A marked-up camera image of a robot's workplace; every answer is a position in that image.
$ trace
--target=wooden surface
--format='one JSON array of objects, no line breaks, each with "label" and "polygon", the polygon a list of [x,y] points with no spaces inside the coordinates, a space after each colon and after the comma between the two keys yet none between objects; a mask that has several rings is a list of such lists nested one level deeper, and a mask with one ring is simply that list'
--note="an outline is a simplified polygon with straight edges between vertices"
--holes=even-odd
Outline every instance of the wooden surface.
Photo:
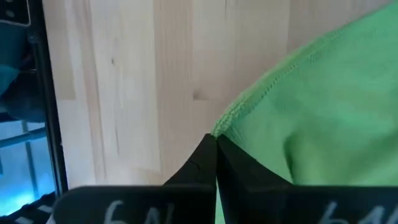
[{"label": "wooden surface", "polygon": [[287,53],[389,0],[44,0],[70,187],[161,184]]}]

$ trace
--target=wood grain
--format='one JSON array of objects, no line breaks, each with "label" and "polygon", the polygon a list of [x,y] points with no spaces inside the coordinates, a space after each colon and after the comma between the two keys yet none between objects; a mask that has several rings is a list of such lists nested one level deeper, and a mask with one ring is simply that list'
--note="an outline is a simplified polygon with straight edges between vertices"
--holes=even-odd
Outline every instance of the wood grain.
[{"label": "wood grain", "polygon": [[389,0],[44,0],[70,187],[161,184],[287,53]]}]

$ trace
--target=green cloth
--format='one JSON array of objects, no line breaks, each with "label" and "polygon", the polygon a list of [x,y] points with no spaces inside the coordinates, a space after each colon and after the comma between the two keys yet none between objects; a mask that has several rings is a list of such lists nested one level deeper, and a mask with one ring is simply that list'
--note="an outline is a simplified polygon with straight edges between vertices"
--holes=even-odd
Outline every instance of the green cloth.
[{"label": "green cloth", "polygon": [[398,185],[398,3],[266,73],[220,134],[294,184]]}]

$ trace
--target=black frame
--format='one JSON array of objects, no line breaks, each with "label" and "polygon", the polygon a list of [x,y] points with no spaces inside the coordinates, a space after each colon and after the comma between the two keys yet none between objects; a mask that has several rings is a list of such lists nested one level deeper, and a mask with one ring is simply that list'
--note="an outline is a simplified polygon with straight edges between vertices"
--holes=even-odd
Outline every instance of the black frame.
[{"label": "black frame", "polygon": [[45,127],[47,129],[47,142],[53,167],[55,195],[59,197],[68,190],[68,181],[63,158],[57,101],[55,98],[42,1],[29,0],[29,9],[31,24],[27,29],[28,40],[34,51],[37,70],[41,74],[39,76],[39,87],[46,110]]}]

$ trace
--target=black triangular piece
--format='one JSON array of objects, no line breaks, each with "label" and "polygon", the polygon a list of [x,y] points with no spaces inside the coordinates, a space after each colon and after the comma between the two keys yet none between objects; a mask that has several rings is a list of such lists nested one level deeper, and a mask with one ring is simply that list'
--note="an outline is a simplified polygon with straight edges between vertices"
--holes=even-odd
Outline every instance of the black triangular piece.
[{"label": "black triangular piece", "polygon": [[217,180],[226,224],[279,223],[292,184],[226,136],[218,139]]},{"label": "black triangular piece", "polygon": [[217,143],[206,134],[190,158],[165,185],[206,184],[216,187]]}]

